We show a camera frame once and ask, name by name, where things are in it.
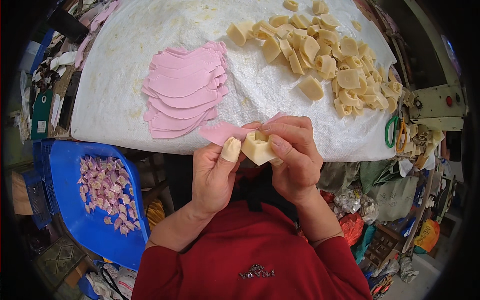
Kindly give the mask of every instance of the pile of cream plastic parts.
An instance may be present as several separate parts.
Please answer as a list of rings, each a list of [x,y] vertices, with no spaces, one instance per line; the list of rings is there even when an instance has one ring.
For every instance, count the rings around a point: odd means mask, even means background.
[[[284,7],[296,12],[298,3],[285,0]],[[402,84],[383,67],[375,67],[376,55],[368,44],[347,36],[340,38],[336,31],[340,23],[323,1],[313,1],[312,10],[319,17],[310,20],[294,13],[291,17],[273,15],[268,22],[232,23],[227,35],[238,46],[251,38],[265,40],[262,50],[268,63],[283,53],[294,73],[304,75],[304,70],[316,69],[321,78],[331,80],[340,118],[363,115],[363,108],[395,111]],[[361,30],[357,21],[352,24]],[[320,82],[311,75],[298,87],[312,101],[324,96]]]
[[[166,48],[155,54],[142,91],[149,95],[144,120],[153,138],[187,134],[218,115],[214,107],[228,92],[223,42],[187,51]]]

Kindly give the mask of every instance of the cardboard box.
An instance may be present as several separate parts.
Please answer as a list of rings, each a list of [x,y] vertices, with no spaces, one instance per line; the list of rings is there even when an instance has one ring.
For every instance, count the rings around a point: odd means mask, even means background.
[[[70,274],[68,274],[67,278],[65,278],[65,282],[71,287],[75,288],[75,286],[78,283],[78,280],[83,277],[83,275],[86,273],[88,269],[88,264],[85,261],[85,259],[82,259],[82,261],[78,264],[78,266],[73,269]]]

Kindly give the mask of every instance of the blue basket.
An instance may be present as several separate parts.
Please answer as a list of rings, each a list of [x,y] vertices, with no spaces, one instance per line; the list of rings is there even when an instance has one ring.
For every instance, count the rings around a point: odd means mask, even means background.
[[[130,175],[133,187],[133,199],[136,202],[141,230],[131,231],[127,237],[114,231],[113,225],[106,225],[103,218],[107,212],[96,209],[88,214],[80,197],[80,157],[90,155],[106,158],[117,157],[122,160]],[[140,258],[150,235],[148,220],[145,217],[140,189],[140,176],[135,165],[126,160],[114,146],[98,143],[76,143],[55,141],[50,153],[50,165],[55,196],[57,197],[63,221],[72,236],[84,247],[127,268],[138,270]]]
[[[44,183],[37,171],[31,170],[22,173],[27,187],[28,199],[32,206],[32,219],[38,229],[42,229],[52,221],[45,198]]]
[[[59,204],[57,202],[57,197],[55,197],[55,191],[53,190],[53,181],[52,178],[47,178],[44,180],[45,183],[45,189],[47,190],[47,196],[48,196],[48,211],[52,215],[56,214],[57,212],[60,211],[59,209]]]
[[[42,142],[35,141],[32,145],[33,168],[38,172],[41,178],[45,177],[43,172]]]
[[[55,139],[43,139],[42,140],[42,161],[43,161],[43,174],[42,179],[52,178],[52,171],[50,169],[50,152],[52,151],[52,145]]]

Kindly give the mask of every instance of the white fabric scrap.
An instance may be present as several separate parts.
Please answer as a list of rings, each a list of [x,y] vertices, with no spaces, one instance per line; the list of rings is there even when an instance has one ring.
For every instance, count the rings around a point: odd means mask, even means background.
[[[297,14],[312,19],[312,1],[298,2]],[[377,67],[388,70],[396,62],[378,28],[363,16],[353,0],[325,2],[330,14],[341,23],[337,28],[340,36],[368,43],[377,55]],[[392,158],[395,149],[388,148],[384,139],[385,126],[391,118],[387,110],[366,108],[363,116],[340,119],[333,105],[330,81],[321,82],[325,96],[310,101],[294,87],[306,76],[316,76],[314,70],[304,76],[294,74],[282,54],[267,64],[262,54],[263,41],[251,39],[238,47],[225,33],[231,22],[268,20],[274,14],[293,13],[281,1],[122,2],[105,21],[85,62],[73,109],[72,136],[81,141],[177,154],[192,154],[207,145],[198,129],[174,139],[153,139],[143,120],[148,96],[141,88],[152,56],[159,50],[192,50],[212,40],[227,45],[229,92],[217,105],[218,117],[208,125],[227,121],[241,126],[254,120],[266,121],[281,110],[310,117],[315,143],[325,161]],[[353,28],[351,20],[360,22],[361,32]]]

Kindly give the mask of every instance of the orange plastic bag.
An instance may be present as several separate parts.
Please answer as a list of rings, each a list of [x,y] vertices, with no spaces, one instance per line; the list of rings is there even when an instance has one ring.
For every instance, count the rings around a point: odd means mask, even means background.
[[[363,220],[359,213],[348,214],[340,219],[343,235],[349,246],[355,245],[363,230]]]
[[[440,225],[437,221],[426,220],[421,226],[420,234],[415,237],[415,245],[430,252],[440,236]]]

